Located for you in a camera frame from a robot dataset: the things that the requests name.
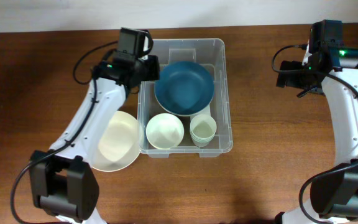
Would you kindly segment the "mint green cup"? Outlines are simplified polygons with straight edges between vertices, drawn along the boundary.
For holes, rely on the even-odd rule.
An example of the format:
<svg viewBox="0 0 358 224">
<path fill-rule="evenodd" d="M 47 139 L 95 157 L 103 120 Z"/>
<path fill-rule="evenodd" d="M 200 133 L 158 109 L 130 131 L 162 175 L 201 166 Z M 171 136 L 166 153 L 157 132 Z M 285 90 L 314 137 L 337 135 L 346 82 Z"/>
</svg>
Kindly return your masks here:
<svg viewBox="0 0 358 224">
<path fill-rule="evenodd" d="M 209 138 L 199 138 L 198 136 L 191 135 L 192 141 L 198 141 L 198 142 L 211 142 L 214 138 L 214 135 L 210 136 Z"/>
</svg>

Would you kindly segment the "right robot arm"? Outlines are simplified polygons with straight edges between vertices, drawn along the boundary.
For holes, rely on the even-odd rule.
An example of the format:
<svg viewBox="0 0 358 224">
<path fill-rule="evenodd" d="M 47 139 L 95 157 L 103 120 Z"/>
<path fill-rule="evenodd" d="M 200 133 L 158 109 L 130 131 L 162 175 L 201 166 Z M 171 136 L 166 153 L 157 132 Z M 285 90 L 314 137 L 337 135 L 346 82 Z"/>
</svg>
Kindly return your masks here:
<svg viewBox="0 0 358 224">
<path fill-rule="evenodd" d="M 302 61 L 283 61 L 277 86 L 326 97 L 336 146 L 331 169 L 310 177 L 298 208 L 281 212 L 276 223 L 358 222 L 358 49 L 346 47 L 341 21 L 323 20 L 310 29 Z"/>
</svg>

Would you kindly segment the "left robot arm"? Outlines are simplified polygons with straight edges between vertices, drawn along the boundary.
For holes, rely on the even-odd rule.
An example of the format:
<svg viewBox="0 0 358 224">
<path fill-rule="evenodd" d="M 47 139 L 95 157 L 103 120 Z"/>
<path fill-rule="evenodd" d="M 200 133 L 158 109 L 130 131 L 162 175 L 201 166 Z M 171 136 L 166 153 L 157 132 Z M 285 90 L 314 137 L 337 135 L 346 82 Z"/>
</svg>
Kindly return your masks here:
<svg viewBox="0 0 358 224">
<path fill-rule="evenodd" d="M 88 93 L 63 134 L 47 151 L 34 151 L 18 175 L 30 176 L 33 204 L 59 223 L 104 223 L 97 211 L 99 185 L 91 161 L 109 120 L 131 90 L 159 79 L 148 30 L 121 28 L 115 48 L 91 68 Z"/>
</svg>

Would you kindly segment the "dark blue plate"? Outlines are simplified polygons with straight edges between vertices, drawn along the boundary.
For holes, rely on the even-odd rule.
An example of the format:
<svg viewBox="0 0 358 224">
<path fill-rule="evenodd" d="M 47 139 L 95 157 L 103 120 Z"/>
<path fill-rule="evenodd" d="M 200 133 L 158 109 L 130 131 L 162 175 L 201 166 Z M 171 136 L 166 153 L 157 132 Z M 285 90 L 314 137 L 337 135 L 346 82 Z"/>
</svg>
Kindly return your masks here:
<svg viewBox="0 0 358 224">
<path fill-rule="evenodd" d="M 214 80 L 200 64 L 175 62 L 167 65 L 154 85 L 155 96 L 213 97 Z"/>
</svg>

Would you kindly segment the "beige plate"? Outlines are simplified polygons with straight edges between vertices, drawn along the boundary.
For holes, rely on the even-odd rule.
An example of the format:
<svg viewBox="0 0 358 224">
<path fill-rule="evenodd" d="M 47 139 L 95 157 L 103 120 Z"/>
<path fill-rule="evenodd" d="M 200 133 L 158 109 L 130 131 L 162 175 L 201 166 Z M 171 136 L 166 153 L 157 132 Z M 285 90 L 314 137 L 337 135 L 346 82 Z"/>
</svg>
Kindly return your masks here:
<svg viewBox="0 0 358 224">
<path fill-rule="evenodd" d="M 201 114 L 213 97 L 195 96 L 156 96 L 158 104 L 167 112 L 178 116 L 195 116 Z"/>
<path fill-rule="evenodd" d="M 138 121 L 129 113 L 115 112 L 98 144 L 92 167 L 115 172 L 131 165 L 139 156 Z"/>
</svg>

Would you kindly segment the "white bowl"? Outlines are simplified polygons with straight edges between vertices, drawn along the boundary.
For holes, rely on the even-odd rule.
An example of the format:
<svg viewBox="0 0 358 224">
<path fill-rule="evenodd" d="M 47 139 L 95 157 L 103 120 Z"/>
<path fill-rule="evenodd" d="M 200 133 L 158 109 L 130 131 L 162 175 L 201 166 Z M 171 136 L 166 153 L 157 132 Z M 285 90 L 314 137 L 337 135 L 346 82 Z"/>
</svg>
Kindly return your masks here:
<svg viewBox="0 0 358 224">
<path fill-rule="evenodd" d="M 149 120 L 145 132 L 148 142 L 156 149 L 171 149 L 182 142 L 185 130 L 178 117 L 162 113 Z"/>
</svg>

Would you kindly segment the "white cup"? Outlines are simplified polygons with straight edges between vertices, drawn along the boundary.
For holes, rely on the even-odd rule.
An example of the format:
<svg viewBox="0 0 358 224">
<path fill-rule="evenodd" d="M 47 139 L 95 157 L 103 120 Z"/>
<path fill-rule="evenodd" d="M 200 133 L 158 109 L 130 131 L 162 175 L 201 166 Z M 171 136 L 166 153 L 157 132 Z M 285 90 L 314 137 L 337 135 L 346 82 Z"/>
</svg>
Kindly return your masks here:
<svg viewBox="0 0 358 224">
<path fill-rule="evenodd" d="M 210 140 L 214 137 L 217 130 L 215 119 L 206 114 L 195 116 L 190 122 L 190 133 L 200 140 Z"/>
</svg>

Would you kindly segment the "grey cup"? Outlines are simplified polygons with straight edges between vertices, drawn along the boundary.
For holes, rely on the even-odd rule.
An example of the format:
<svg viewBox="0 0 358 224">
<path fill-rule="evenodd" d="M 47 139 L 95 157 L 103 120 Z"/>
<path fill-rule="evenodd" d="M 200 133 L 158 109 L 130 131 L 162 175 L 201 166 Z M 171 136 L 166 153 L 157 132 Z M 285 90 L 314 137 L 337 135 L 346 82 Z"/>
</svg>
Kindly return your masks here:
<svg viewBox="0 0 358 224">
<path fill-rule="evenodd" d="M 193 143 L 197 147 L 206 147 L 209 144 L 209 142 L 198 142 L 198 141 L 194 141 Z"/>
</svg>

